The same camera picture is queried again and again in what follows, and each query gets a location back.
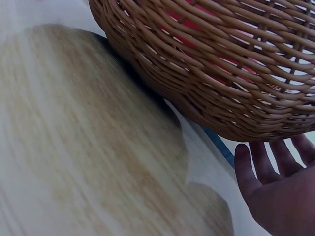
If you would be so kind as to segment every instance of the blue strip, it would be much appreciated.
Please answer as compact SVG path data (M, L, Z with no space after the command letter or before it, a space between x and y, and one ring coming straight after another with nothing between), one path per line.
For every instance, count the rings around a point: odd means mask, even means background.
M227 148L227 146L224 144L224 142L221 140L221 138L213 132L211 129L203 128L205 133L208 135L208 137L211 139L211 141L214 143L214 145L217 146L219 151L222 153L222 155L226 158L228 163L234 167L234 155L231 153L231 151Z

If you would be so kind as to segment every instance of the light wood surface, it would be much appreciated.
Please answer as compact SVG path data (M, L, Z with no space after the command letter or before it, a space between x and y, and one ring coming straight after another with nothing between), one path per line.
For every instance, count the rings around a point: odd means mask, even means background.
M1 236L231 236L185 184L178 121L89 32L43 25L0 47Z

